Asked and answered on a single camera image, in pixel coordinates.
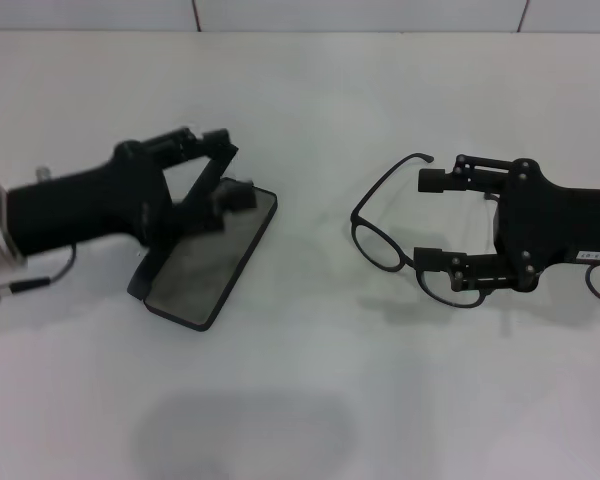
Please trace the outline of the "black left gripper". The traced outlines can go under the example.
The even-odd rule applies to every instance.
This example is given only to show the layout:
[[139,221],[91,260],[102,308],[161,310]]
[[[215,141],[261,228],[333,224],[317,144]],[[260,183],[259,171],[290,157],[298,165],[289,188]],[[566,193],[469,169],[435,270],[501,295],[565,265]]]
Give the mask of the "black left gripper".
[[[10,190],[7,230],[21,251],[49,251],[113,234],[148,245],[172,206],[163,171],[209,157],[229,143],[226,129],[196,136],[188,127],[122,142],[94,169]],[[223,231],[226,213],[256,206],[251,182],[222,178],[211,192],[194,185],[179,204],[179,232]]]

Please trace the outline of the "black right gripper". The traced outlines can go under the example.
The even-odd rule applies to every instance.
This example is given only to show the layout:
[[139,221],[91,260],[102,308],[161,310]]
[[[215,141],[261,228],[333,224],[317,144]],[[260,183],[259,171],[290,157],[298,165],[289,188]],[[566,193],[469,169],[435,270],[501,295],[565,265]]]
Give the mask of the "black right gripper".
[[550,266],[600,265],[600,189],[556,185],[534,160],[504,161],[459,154],[449,172],[422,169],[418,191],[475,191],[500,196],[496,243],[505,256],[414,249],[415,270],[446,273],[455,292],[528,292],[536,288],[540,275]]

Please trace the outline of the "black glasses case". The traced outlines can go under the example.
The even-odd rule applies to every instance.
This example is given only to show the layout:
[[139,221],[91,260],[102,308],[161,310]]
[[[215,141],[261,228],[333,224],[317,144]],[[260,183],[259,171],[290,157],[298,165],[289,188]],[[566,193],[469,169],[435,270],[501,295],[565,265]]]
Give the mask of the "black glasses case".
[[[213,191],[227,178],[224,172],[236,153],[232,144],[212,152],[193,186]],[[147,251],[127,293],[159,317],[195,331],[208,330],[277,211],[274,193],[254,189],[255,209],[226,213],[223,231],[198,235],[179,232],[179,204],[186,195],[167,220],[167,239]]]

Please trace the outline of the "black round glasses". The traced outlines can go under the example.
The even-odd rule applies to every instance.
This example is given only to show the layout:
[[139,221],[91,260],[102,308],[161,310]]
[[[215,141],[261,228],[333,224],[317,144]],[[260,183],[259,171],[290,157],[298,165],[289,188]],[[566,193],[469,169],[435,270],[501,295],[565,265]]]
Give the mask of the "black round glasses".
[[[434,159],[432,156],[428,154],[421,153],[419,154],[419,159],[425,161],[427,166],[425,168],[433,168],[431,164]],[[401,271],[405,267],[411,268],[416,277],[416,281],[421,288],[421,290],[426,293],[433,300],[449,306],[451,308],[460,308],[462,305],[458,302],[454,302],[449,299],[445,299],[437,294],[435,294],[430,287],[427,285],[425,276],[428,273],[435,272],[423,272],[418,273],[415,270],[413,257],[414,251],[411,254],[407,254],[402,247],[385,231],[381,228],[364,218],[361,214],[362,209],[366,206],[366,204],[371,200],[371,198],[377,193],[377,191],[385,184],[389,178],[396,173],[402,166],[402,161],[398,161],[395,165],[393,165],[388,171],[386,171],[383,176],[375,182],[375,184],[367,191],[367,193],[362,197],[362,199],[357,203],[354,207],[353,211],[350,215],[350,233],[354,245],[358,249],[358,251],[364,256],[364,258],[369,261],[376,268],[388,272],[388,273],[396,273]],[[499,203],[500,196],[485,196],[483,193],[483,198],[487,201],[493,201],[496,204],[496,210]],[[497,249],[496,243],[496,210],[494,214],[493,220],[493,243],[495,250],[491,254],[498,254],[501,256],[505,256],[502,251]],[[586,266],[586,281],[585,284],[589,291],[600,300],[600,265],[587,265]],[[532,291],[523,292],[519,290],[513,289],[497,289],[497,290],[512,290],[520,293],[530,293]],[[473,302],[467,303],[467,308],[474,309],[483,304],[485,299],[491,295],[493,292],[497,290],[491,291],[460,291],[460,292],[474,292],[477,295],[477,298]]]

